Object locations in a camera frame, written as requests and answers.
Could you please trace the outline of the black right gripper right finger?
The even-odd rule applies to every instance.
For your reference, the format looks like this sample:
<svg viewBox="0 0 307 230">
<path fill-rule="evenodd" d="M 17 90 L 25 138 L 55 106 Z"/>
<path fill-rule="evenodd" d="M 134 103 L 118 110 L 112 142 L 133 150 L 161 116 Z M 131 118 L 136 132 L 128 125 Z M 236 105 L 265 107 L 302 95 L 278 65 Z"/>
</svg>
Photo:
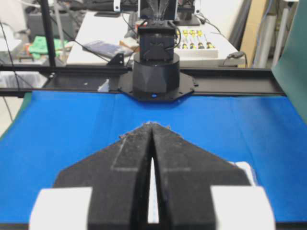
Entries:
<svg viewBox="0 0 307 230">
<path fill-rule="evenodd" d="M 274 214 L 247 173 L 152 124 L 161 198 L 173 230 L 272 230 Z"/>
</svg>

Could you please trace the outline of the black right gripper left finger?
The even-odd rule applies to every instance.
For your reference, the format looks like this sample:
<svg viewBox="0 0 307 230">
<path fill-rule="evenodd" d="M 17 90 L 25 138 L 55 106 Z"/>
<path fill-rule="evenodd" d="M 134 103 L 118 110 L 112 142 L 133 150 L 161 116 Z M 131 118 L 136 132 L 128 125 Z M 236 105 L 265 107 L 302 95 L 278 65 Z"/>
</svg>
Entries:
<svg viewBox="0 0 307 230">
<path fill-rule="evenodd" d="M 62 169 L 51 188 L 40 190 L 32 208 L 32 230 L 129 230 L 146 196 L 152 126 Z"/>
</svg>

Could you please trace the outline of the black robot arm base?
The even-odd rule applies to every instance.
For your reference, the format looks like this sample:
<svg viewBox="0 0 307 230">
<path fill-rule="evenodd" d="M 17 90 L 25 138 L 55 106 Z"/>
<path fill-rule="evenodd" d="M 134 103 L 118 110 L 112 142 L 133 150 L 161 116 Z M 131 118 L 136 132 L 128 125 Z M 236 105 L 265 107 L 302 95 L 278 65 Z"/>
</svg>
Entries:
<svg viewBox="0 0 307 230">
<path fill-rule="evenodd" d="M 143 102 L 171 102 L 193 93 L 194 78 L 180 71 L 174 52 L 177 28 L 170 21 L 149 20 L 138 35 L 140 50 L 132 71 L 120 76 L 119 91 Z"/>
</svg>

